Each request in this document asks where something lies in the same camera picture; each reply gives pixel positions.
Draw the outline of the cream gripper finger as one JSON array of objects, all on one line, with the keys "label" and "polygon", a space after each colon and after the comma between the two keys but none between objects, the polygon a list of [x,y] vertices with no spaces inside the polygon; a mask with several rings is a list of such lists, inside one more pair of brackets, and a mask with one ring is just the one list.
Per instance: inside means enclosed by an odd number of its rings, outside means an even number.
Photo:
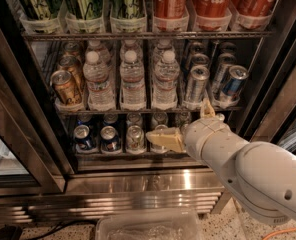
[{"label": "cream gripper finger", "polygon": [[201,109],[200,109],[200,117],[201,118],[212,118],[215,116],[216,116],[216,113],[210,103],[210,100],[208,98],[204,98],[202,101]]},{"label": "cream gripper finger", "polygon": [[163,146],[175,152],[184,151],[183,135],[178,128],[155,129],[146,133],[147,140],[158,146]]}]

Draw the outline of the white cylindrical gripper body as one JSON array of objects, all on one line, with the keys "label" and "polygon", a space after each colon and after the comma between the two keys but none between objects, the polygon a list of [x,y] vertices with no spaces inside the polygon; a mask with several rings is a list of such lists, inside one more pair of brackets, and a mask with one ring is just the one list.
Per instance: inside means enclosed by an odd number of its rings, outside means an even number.
[{"label": "white cylindrical gripper body", "polygon": [[202,149],[207,139],[220,130],[229,129],[230,127],[217,117],[201,118],[192,122],[184,134],[187,154],[196,161],[201,161]]}]

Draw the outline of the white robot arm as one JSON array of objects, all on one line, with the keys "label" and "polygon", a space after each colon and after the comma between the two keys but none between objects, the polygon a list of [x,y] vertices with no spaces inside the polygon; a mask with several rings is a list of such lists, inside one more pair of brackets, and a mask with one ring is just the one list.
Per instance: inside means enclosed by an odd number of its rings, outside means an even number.
[{"label": "white robot arm", "polygon": [[186,152],[211,168],[219,181],[253,218],[268,225],[296,221],[296,156],[268,143],[248,142],[233,133],[205,100],[200,118],[185,131],[153,130],[147,140]]}]

